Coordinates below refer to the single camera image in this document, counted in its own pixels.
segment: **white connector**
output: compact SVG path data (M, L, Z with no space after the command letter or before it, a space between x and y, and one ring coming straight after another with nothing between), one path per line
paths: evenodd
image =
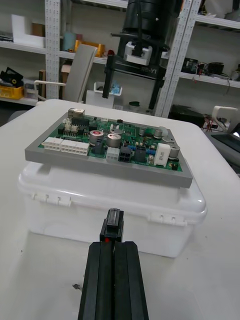
M60 151L75 155L87 156L89 152L89 146L89 143L63 140L61 143Z
M59 138L53 138L53 137L48 137L42 145L44 146L44 149L48 150L54 150L54 151L60 151L61 143L63 142L63 139Z
M107 160L114 160L114 161L118 161L119 159L119 153L120 153L120 149L118 148L112 148L112 147L108 147L107 148L107 152L106 152L106 159Z
M169 144L159 143L156 148L154 165L166 167L170 152L171 152L171 147Z

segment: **plastic box lid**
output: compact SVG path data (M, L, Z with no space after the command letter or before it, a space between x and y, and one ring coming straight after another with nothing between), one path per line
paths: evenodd
M19 176L18 187L32 197L59 198L59 205L119 208L157 223L163 223L165 217L175 217L174 224L179 226L198 224L207 214L206 201L194 178L186 189L30 162Z

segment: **black box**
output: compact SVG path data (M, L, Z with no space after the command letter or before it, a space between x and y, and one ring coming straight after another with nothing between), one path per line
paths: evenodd
M199 128L202 128L205 122L203 114L198 113L193 108L184 105L174 104L168 115L169 119L190 122Z

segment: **box latch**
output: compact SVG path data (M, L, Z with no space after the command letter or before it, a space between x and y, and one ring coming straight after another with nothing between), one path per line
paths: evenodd
M149 221L179 227L186 227L188 225L183 216L168 213L161 214L159 212L152 212L149 216Z
M59 196L56 194L46 193L33 193L31 196L33 200L44 202L54 206L70 207L71 197L70 196Z

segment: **black connector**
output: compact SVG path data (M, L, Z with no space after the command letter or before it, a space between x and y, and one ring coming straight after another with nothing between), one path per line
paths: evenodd
M123 230L124 230L124 212L119 209L110 209L108 211L106 219L104 219L101 233L100 241L118 241L123 240Z

